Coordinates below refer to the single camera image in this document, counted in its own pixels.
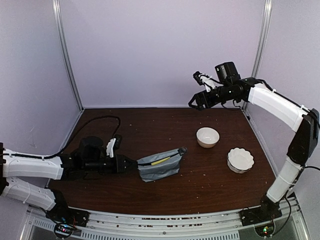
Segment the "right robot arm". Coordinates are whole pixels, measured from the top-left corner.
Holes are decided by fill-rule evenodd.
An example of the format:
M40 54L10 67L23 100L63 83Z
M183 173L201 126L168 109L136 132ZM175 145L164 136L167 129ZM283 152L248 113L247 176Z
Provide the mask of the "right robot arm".
M241 77L232 61L215 66L215 72L217 79L200 71L193 73L193 79L204 90L193 95L188 103L191 108L201 111L229 101L244 102L266 111L292 132L285 162L265 193L264 204L256 210L258 219L266 221L276 212L275 205L297 181L316 149L320 114L315 108L309 109L285 97L263 79Z

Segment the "yellow sponge block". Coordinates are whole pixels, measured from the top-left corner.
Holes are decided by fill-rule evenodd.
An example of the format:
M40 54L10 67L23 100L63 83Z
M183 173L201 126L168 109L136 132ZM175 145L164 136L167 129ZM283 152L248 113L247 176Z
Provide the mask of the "yellow sponge block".
M171 157L169 156L169 157L166 157L166 158L163 158L163 159L154 161L154 162L151 163L151 166L154 166L154 165L158 165L158 164L160 164L160 163L163 163L163 162L169 160L170 158L171 158Z

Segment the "grey drawstring pouch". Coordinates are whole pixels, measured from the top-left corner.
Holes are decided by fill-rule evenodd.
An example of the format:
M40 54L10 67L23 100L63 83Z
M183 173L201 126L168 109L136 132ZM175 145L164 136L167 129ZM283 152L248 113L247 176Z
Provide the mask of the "grey drawstring pouch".
M149 183L177 174L180 171L180 161L186 153L187 148L180 147L139 159L137 161L137 168L140 178L145 183ZM167 157L171 158L160 164L151 165L152 162Z

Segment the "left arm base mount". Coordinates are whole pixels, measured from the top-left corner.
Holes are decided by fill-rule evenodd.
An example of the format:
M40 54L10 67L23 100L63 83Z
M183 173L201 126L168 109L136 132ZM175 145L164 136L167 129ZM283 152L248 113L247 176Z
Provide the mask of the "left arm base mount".
M86 210L70 208L59 190L51 190L54 196L54 206L46 210L46 216L53 221L65 223L73 227L86 227L90 213Z

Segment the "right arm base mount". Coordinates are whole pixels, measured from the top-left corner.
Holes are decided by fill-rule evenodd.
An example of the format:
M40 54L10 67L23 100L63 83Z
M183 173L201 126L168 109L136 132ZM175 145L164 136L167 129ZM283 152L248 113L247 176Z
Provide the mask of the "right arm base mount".
M259 206L253 208L246 207L239 212L242 226L272 221L281 216L280 202L273 202L266 194L260 199Z

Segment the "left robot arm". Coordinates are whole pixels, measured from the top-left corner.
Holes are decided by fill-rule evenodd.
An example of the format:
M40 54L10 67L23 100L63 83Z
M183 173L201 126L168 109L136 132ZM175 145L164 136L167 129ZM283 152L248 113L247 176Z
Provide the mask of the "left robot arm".
M122 136L116 132L107 144L99 137L87 136L71 153L60 150L53 155L26 154L1 147L0 195L52 212L61 222L67 222L72 211L61 192L37 187L21 177L74 181L90 173L124 173L136 167L137 162L116 153L121 141Z

